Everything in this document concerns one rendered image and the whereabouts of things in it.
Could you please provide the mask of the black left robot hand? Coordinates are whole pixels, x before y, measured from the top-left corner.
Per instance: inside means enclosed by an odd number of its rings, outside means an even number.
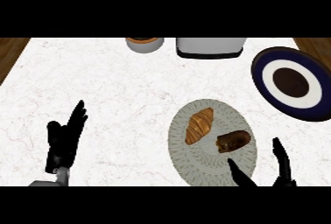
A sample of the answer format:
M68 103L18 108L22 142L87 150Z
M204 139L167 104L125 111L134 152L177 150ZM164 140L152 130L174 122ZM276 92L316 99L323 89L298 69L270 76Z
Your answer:
M60 167L69 168L75 161L78 139L88 119L84 101L80 100L68 118L66 125L52 121L47 123L47 158L46 173L54 174Z

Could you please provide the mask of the white appliance with black base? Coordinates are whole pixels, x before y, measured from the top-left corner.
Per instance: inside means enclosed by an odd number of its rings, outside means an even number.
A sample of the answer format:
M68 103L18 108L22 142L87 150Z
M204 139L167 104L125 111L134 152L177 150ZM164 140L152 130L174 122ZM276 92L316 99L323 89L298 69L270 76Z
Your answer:
M176 38L176 52L185 59L230 59L242 54L244 42L245 38Z

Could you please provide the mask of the grey cup with orange rim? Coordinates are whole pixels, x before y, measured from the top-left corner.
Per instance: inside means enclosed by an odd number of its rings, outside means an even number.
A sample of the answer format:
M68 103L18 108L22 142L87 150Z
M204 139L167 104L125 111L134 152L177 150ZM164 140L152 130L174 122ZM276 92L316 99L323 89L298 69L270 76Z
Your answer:
M164 38L125 38L128 49L136 53L155 52L164 43Z

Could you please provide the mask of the brown sweet potato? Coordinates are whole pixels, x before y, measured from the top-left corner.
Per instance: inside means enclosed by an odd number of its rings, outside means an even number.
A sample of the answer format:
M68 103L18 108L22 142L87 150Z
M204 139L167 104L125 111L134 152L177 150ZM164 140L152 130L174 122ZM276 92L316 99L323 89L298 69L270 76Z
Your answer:
M224 135L217 136L216 146L218 152L232 152L242 148L251 141L251 135L244 130L236 130Z

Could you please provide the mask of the round grey woven placemat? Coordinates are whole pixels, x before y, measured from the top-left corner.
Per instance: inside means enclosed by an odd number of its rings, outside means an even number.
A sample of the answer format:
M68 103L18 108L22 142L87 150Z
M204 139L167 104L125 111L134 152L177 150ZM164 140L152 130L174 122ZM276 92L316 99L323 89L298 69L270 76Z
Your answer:
M202 109L213 108L211 131L201 140L185 143L189 119ZM217 136L244 130L251 136L250 143L232 152L218 152ZM244 174L251 177L255 167L257 148L254 133L244 116L224 102L199 99L179 110L168 131L170 159L182 179L190 186L236 186L227 159L236 163Z

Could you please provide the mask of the orange croissant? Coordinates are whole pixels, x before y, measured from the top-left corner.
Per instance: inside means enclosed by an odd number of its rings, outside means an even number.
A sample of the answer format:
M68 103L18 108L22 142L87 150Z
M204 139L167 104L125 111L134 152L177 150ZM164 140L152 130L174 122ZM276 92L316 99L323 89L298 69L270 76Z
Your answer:
M210 133L213 128L213 108L202 109L190 116L189 126L186 128L185 143L195 144Z

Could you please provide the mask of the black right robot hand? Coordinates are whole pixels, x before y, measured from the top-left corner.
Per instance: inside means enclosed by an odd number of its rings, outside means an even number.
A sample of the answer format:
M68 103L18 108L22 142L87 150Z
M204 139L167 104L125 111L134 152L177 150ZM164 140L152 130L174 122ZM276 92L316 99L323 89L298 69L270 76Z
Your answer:
M279 165L279 175L273 182L273 187L295 186L295 180L291 177L289 158L286 156L285 147L282 146L282 143L278 137L273 138L273 155L276 157L278 165ZM244 174L236 163L233 162L230 158L227 159L227 164L230 167L232 180L235 184L244 187L257 187L257 184Z

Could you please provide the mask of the navy white brown plate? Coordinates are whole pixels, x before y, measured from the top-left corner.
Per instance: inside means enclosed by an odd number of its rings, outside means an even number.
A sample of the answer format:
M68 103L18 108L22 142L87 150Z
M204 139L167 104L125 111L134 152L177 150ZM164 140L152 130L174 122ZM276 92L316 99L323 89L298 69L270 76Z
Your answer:
M289 47L266 48L252 59L251 74L282 113L309 122L331 119L331 70L313 56Z

